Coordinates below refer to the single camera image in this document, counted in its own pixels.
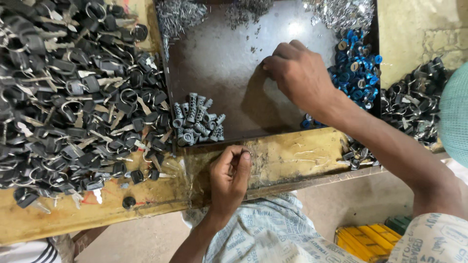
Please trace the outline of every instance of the red marking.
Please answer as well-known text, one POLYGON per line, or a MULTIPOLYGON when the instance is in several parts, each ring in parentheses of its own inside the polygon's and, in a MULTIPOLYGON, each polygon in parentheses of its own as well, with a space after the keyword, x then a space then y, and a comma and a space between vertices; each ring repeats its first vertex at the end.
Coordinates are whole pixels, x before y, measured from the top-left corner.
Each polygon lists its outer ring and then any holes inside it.
POLYGON ((111 191, 109 191, 109 190, 107 190, 107 189, 105 189, 105 188, 102 188, 101 191, 102 191, 102 192, 109 193, 109 194, 111 194, 111 195, 113 195, 113 196, 115 196, 115 197, 118 197, 116 194, 114 194, 113 192, 111 192, 111 191))
POLYGON ((95 203, 94 203, 94 202, 88 202, 88 198, 89 198, 89 196, 91 196, 91 195, 94 196, 93 192, 91 192, 91 191, 86 192, 86 195, 85 195, 85 197, 83 198, 83 200, 81 201, 81 203, 82 203, 82 204, 86 204, 86 205, 98 205, 99 203, 98 203, 97 201, 96 201, 95 203))

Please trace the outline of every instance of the shirt sleeve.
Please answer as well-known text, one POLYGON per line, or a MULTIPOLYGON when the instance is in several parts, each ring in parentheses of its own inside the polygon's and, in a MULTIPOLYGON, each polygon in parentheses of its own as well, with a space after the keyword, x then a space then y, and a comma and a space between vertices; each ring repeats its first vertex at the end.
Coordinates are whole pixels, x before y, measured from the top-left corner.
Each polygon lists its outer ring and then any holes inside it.
POLYGON ((468 263, 468 222, 428 213, 414 218, 388 259, 390 263, 468 263))

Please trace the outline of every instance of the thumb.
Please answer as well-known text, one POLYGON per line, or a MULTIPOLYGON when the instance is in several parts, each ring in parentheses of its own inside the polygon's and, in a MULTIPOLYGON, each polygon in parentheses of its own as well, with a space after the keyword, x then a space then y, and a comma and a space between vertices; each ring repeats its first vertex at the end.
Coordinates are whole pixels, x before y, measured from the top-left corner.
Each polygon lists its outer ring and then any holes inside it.
POLYGON ((250 169, 252 168, 251 157, 249 152, 244 152, 239 159, 233 182, 234 187, 239 191, 247 190, 247 182, 249 181, 250 169))

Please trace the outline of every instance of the metal tray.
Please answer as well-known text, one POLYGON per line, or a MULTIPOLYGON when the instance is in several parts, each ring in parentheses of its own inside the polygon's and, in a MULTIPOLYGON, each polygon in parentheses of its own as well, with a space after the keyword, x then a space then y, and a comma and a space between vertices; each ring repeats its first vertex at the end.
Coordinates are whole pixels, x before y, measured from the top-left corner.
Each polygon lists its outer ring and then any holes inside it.
MULTIPOLYGON (((322 23, 312 26, 312 13, 304 12, 300 0, 275 1, 258 23, 235 30, 225 15, 228 4, 207 7, 208 18, 185 30, 181 39, 170 45, 169 62, 164 61, 171 106, 186 102, 189 92, 212 98, 208 112, 226 115, 224 142, 303 130, 300 123, 305 112, 279 91, 259 64, 280 42, 298 39, 321 54, 326 67, 332 66, 338 43, 334 31, 322 23)), ((373 53, 378 53, 377 7, 374 13, 366 38, 373 53)), ((380 118, 380 94, 370 113, 380 118)))

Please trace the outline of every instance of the metal shavings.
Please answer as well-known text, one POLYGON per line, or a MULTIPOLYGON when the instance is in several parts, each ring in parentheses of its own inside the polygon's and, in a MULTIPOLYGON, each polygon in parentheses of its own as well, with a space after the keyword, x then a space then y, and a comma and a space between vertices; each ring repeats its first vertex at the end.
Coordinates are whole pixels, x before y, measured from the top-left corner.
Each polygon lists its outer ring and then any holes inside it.
POLYGON ((194 27, 205 21, 207 8, 189 0, 166 0, 156 6, 158 23, 163 36, 164 53, 166 61, 169 60, 169 40, 179 39, 184 29, 194 27))
POLYGON ((239 0, 231 4, 226 10, 231 29, 240 25, 248 26, 249 21, 258 23, 260 17, 268 13, 273 6, 273 0, 239 0))
POLYGON ((327 28, 335 30, 362 27, 364 35, 369 32, 374 16, 372 0, 312 0, 304 4, 306 12, 312 11, 312 25, 324 23, 327 28))

